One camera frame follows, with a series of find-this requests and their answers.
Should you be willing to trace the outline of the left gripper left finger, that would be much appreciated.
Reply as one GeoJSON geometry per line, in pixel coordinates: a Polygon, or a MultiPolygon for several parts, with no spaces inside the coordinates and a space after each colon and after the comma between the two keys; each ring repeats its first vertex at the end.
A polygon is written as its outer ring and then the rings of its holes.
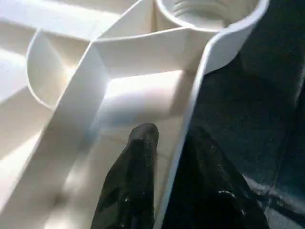
{"type": "Polygon", "coordinates": [[[154,225],[154,166],[159,131],[144,123],[128,142],[105,178],[92,229],[151,229],[154,225]]]}

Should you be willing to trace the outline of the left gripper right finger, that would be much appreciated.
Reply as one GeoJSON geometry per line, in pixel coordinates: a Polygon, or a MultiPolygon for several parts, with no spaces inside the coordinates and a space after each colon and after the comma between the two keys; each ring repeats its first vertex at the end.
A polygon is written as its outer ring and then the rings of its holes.
{"type": "Polygon", "coordinates": [[[188,130],[162,228],[269,228],[244,177],[203,128],[188,130]]]}

